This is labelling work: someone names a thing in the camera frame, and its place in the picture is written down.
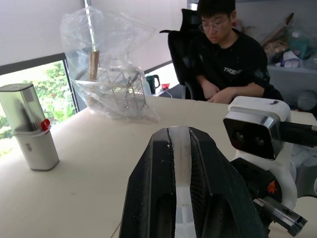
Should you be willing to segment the white container with clear lid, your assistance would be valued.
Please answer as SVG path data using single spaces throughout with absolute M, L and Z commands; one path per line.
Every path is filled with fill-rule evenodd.
M 49 171 L 59 157 L 32 83 L 14 83 L 0 87 L 0 104 L 22 154 L 31 170 Z

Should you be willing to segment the person's left hand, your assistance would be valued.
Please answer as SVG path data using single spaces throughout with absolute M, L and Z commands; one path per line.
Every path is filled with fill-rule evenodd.
M 219 104 L 230 104 L 231 101 L 236 97 L 236 90 L 234 88 L 226 88 L 216 93 L 208 102 L 219 103 Z

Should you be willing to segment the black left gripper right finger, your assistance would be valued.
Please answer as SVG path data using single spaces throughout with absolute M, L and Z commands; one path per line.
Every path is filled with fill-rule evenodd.
M 240 174 L 206 132 L 190 127 L 189 133 L 197 238 L 268 238 Z

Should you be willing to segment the cluttered grey shelf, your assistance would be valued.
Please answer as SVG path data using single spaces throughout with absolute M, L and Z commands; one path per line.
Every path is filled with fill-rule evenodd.
M 237 0 L 236 8 L 264 47 L 270 83 L 291 109 L 317 116 L 317 0 Z

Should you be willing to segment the black window frame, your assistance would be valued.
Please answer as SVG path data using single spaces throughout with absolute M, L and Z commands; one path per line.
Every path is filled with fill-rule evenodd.
M 78 107 L 78 102 L 77 102 L 77 98 L 76 98 L 76 93 L 73 89 L 72 83 L 70 81 L 70 77 L 69 77 L 69 68 L 68 68 L 68 63 L 66 60 L 66 56 L 65 53 L 59 53 L 59 54 L 55 54 L 55 55 L 51 55 L 51 56 L 46 56 L 46 57 L 40 57 L 40 58 L 36 58 L 36 59 L 30 59 L 30 60 L 25 60 L 25 61 L 21 61 L 21 62 L 16 62 L 16 63 L 10 63 L 7 65 L 1 65 L 0 66 L 0 75 L 4 75 L 4 74 L 8 74 L 8 73 L 13 73 L 16 71 L 21 71 L 21 70 L 25 70 L 28 68 L 33 68 L 33 67 L 37 67 L 37 66 L 41 66 L 44 64 L 49 64 L 49 63 L 54 63 L 57 61 L 62 61 L 63 62 L 63 66 L 64 66 L 64 71 L 65 71 L 65 75 L 68 81 L 68 86 L 71 92 L 71 97 L 72 97 L 72 101 L 75 107 L 75 111 L 76 113 L 80 112 L 80 109 Z

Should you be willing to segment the black office chair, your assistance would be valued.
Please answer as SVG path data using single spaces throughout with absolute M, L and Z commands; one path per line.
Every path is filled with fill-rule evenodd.
M 182 9 L 182 24 L 180 30 L 161 30 L 167 34 L 167 43 L 172 63 L 182 86 L 182 99 L 206 101 L 203 90 L 198 84 L 192 67 L 191 46 L 193 39 L 201 32 L 201 23 L 197 12 L 190 9 Z

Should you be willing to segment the dark green mug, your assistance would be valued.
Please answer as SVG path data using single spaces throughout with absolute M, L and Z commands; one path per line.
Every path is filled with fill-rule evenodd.
M 148 75 L 146 76 L 146 81 L 150 86 L 150 90 L 152 94 L 156 94 L 156 89 L 160 87 L 160 80 L 158 75 Z

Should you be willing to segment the thin-framed eyeglasses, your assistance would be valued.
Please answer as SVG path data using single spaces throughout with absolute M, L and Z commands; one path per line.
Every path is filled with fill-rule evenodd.
M 222 31 L 226 28 L 227 22 L 229 22 L 229 18 L 220 18 L 215 21 L 211 21 L 210 19 L 203 19 L 199 29 L 204 32 L 210 31 Z

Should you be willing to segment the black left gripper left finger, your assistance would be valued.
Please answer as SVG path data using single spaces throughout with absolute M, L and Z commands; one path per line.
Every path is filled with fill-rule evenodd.
M 168 128 L 151 137 L 131 173 L 119 238 L 174 238 L 176 185 Z

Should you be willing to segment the clear plastic bag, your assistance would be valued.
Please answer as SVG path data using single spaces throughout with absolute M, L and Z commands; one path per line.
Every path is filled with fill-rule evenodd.
M 65 15 L 61 21 L 60 34 L 71 83 L 82 70 L 86 69 L 89 72 L 91 51 L 100 51 L 98 68 L 121 67 L 142 70 L 131 62 L 130 54 L 143 45 L 153 33 L 153 27 L 122 12 L 102 11 L 88 6 Z M 146 78 L 143 86 L 146 97 L 151 93 Z M 150 106 L 142 117 L 105 117 L 143 123 L 156 122 L 159 119 Z

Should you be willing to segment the person in black t-shirt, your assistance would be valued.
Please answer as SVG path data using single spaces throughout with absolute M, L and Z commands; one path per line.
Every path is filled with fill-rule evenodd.
M 252 37 L 235 29 L 235 0 L 199 0 L 201 20 L 229 18 L 222 31 L 200 32 L 192 42 L 191 57 L 195 77 L 204 75 L 219 90 L 255 83 L 264 88 L 261 98 L 282 100 L 270 84 L 268 60 L 262 46 Z

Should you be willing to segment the person's right hand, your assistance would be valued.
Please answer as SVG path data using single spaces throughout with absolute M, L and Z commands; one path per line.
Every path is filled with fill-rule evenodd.
M 210 83 L 209 81 L 204 81 L 201 83 L 201 87 L 203 89 L 204 97 L 209 100 L 214 95 L 216 95 L 220 90 L 217 86 Z

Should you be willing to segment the wooden stick bundle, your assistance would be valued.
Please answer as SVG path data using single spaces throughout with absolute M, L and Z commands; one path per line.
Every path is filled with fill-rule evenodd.
M 89 80 L 96 81 L 97 80 L 97 72 L 99 66 L 99 55 L 100 51 L 91 51 L 89 58 Z

